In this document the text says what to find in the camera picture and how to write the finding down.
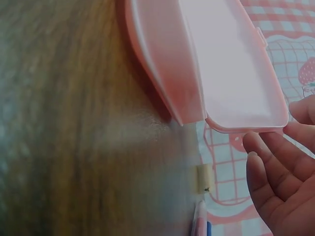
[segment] fingernail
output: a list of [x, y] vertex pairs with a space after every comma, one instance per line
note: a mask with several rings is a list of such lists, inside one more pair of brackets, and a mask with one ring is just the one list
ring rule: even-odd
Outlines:
[[251, 156], [258, 156], [258, 154], [257, 152], [251, 151], [250, 153], [248, 153], [247, 158]]

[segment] blue object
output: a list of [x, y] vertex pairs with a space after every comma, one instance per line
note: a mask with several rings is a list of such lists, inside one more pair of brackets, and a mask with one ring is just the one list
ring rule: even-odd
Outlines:
[[207, 222], [207, 236], [211, 236], [211, 223]]

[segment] pink plastic case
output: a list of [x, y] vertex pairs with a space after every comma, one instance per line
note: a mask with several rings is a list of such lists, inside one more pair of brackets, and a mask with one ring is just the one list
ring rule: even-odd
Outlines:
[[267, 42], [239, 0], [126, 0], [133, 48], [173, 118], [273, 131], [288, 111]]

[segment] hand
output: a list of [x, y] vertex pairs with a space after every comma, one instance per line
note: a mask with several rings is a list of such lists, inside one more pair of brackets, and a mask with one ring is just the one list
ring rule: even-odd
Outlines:
[[[315, 153], [315, 95], [291, 103], [283, 132]], [[247, 182], [254, 206], [274, 236], [315, 235], [315, 160], [277, 133], [249, 133]]]

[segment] pink pen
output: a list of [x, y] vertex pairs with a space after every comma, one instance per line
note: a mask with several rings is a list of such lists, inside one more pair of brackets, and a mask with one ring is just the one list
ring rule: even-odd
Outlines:
[[207, 236], [207, 208], [206, 203], [198, 203], [193, 219], [192, 236]]

